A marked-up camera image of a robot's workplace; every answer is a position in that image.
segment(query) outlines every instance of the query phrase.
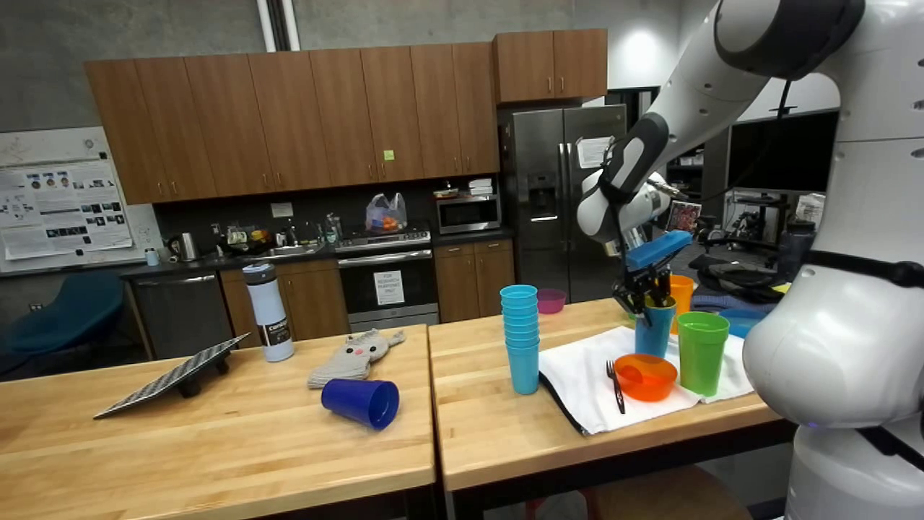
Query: oven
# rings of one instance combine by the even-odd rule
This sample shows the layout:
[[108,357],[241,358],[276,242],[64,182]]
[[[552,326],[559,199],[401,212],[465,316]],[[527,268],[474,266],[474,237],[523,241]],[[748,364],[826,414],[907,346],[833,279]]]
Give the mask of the oven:
[[439,325],[430,250],[341,258],[348,332]]

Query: stool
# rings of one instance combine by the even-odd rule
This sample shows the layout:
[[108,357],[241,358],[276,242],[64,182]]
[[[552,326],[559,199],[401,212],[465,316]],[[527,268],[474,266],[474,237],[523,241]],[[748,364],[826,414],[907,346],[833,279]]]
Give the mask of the stool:
[[[580,489],[588,520],[751,520],[748,508],[696,465]],[[537,520],[543,501],[524,505]]]

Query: butcher block countertop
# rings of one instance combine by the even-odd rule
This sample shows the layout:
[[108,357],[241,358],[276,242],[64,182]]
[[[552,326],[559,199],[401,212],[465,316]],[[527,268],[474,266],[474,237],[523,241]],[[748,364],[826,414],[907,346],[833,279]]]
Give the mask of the butcher block countertop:
[[[622,313],[614,300],[569,305],[559,316],[540,319],[540,346],[549,351],[619,325]],[[500,319],[430,326],[430,358],[446,491],[780,423],[751,394],[585,440],[549,391],[540,387],[533,396],[511,391]]]
[[401,391],[383,432],[319,407],[306,378],[345,338],[283,364],[233,351],[198,396],[91,419],[182,362],[0,385],[0,517],[260,517],[433,487],[426,331],[371,367]]

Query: blue chair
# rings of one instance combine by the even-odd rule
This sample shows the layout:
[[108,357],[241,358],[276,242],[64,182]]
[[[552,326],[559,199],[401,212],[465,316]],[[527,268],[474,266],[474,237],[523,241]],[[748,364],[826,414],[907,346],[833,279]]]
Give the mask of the blue chair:
[[85,367],[94,342],[105,338],[123,310],[113,274],[68,274],[53,300],[3,331],[0,378],[45,377]]

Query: refrigerator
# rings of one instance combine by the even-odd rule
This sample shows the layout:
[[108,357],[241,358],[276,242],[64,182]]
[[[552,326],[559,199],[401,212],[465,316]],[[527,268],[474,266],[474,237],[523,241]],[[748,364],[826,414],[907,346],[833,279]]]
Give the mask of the refrigerator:
[[609,297],[619,264],[578,228],[580,182],[627,137],[627,108],[520,111],[503,118],[515,280],[569,300]]

